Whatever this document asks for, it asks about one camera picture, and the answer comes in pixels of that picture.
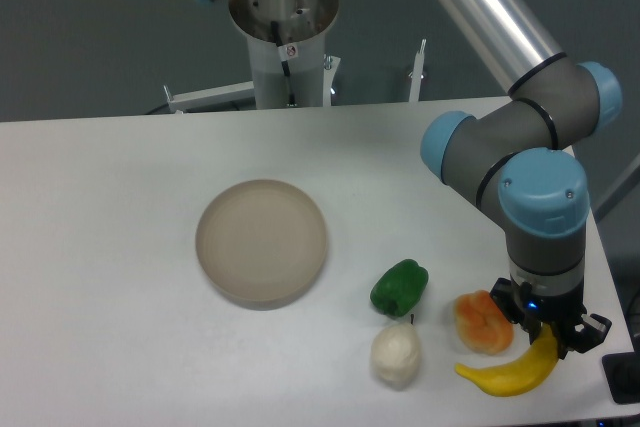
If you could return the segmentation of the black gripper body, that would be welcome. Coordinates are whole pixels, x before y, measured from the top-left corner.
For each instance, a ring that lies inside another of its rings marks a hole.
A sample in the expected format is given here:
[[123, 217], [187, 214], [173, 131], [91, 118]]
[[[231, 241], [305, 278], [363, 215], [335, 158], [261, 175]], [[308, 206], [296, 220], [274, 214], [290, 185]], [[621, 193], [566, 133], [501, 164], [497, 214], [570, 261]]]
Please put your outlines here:
[[585, 314], [584, 281], [561, 295], [539, 295], [528, 282], [511, 279], [514, 303], [512, 323], [525, 326], [533, 322], [558, 325], [577, 325]]

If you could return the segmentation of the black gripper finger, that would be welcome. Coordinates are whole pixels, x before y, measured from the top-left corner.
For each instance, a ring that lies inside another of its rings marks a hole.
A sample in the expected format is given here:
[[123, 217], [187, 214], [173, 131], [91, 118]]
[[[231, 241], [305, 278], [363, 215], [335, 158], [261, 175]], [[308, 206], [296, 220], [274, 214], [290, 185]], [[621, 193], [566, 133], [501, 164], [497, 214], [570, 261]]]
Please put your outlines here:
[[555, 323], [555, 338], [559, 359], [569, 352], [584, 354], [601, 345], [612, 326], [612, 322], [598, 314], [580, 314], [574, 318]]
[[498, 278], [490, 291], [490, 297], [511, 324], [519, 325], [530, 337], [538, 337], [541, 321], [537, 318], [537, 305], [529, 305], [529, 293], [521, 292], [521, 286], [512, 279]]

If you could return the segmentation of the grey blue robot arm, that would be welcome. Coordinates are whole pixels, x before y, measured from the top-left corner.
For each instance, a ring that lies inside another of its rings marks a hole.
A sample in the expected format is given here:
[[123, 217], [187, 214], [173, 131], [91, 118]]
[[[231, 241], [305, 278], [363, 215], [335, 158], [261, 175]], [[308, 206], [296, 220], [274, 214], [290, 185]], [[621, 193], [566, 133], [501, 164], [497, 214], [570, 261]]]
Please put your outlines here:
[[[324, 35], [338, 0], [228, 0], [247, 40], [259, 108], [326, 106]], [[567, 153], [619, 113], [615, 75], [576, 64], [521, 0], [439, 0], [509, 96], [475, 118], [453, 111], [427, 128], [424, 164], [505, 233], [509, 275], [492, 288], [531, 339], [549, 327], [558, 353], [602, 344], [610, 321], [583, 304], [586, 175]]]

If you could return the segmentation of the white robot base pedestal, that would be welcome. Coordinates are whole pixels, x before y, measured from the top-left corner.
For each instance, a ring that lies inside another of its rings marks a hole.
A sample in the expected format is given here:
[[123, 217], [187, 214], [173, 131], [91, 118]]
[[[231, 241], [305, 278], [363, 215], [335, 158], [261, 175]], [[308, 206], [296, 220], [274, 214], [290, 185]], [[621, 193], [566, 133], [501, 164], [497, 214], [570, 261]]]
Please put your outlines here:
[[280, 46], [249, 36], [247, 47], [257, 109], [323, 107], [324, 35]]

